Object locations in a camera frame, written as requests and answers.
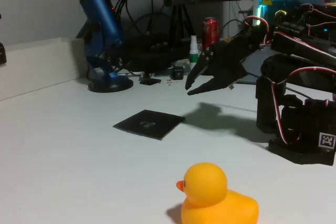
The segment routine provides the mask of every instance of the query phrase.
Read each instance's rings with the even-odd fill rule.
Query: green led light
[[[257,11],[257,17],[260,18],[260,16],[261,16],[261,6],[258,7],[258,11]]]

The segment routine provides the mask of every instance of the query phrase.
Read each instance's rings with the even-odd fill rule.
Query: small white bottle
[[[190,53],[189,53],[190,69],[193,69],[198,62],[198,48],[197,48],[197,36],[191,36]]]

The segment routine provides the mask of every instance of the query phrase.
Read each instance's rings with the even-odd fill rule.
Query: rubber duck
[[[217,165],[193,165],[176,186],[186,194],[182,224],[256,224],[258,221],[258,203],[228,190],[226,175]]]

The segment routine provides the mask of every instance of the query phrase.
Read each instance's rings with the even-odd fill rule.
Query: white table
[[[259,202],[259,224],[334,222],[336,168],[264,149],[270,136],[255,126],[255,86],[189,97],[185,81],[133,80],[114,94],[74,80],[0,102],[0,223],[180,223],[185,195],[175,184],[199,162],[219,165],[230,189]],[[163,141],[112,127],[144,109],[186,123]]]

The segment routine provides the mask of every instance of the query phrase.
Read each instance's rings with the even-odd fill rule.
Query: coca-cola can
[[[219,41],[219,20],[207,17],[202,22],[202,44],[203,50],[210,47],[213,42]]]

